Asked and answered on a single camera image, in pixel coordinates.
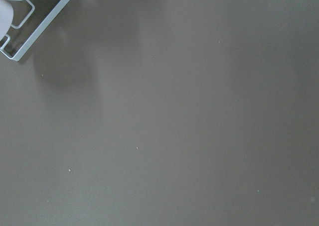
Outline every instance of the drip tray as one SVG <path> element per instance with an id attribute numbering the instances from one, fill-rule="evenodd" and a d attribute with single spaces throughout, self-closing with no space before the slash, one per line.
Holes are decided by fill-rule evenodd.
<path id="1" fill-rule="evenodd" d="M 0 41 L 0 51 L 19 61 L 69 1 L 10 1 L 14 17 L 7 35 Z"/>

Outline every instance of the gray floor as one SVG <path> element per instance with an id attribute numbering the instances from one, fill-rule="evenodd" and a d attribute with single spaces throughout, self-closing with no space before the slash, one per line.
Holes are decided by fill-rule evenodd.
<path id="1" fill-rule="evenodd" d="M 0 225 L 319 225 L 318 16 L 72 0 L 0 56 Z"/>

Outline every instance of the metal rack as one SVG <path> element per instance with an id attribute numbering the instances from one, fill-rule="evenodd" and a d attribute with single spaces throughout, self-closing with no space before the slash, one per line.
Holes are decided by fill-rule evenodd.
<path id="1" fill-rule="evenodd" d="M 55 3 L 51 9 L 49 9 L 48 14 L 44 17 L 44 19 L 42 19 L 40 23 L 36 23 L 34 29 L 28 32 L 27 37 L 19 43 L 18 47 L 8 48 L 12 42 L 12 36 L 10 35 L 9 31 L 1 41 L 0 51 L 7 58 L 14 61 L 19 61 L 69 1 L 70 0 L 57 0 L 57 3 Z M 18 25 L 12 24 L 10 28 L 11 31 L 15 31 L 15 36 L 19 36 L 19 31 L 24 26 L 28 25 L 28 23 L 30 23 L 30 18 L 36 11 L 36 6 L 32 3 L 32 0 L 26 0 L 26 2 L 31 7 L 30 11 L 24 16 L 23 20 Z"/>

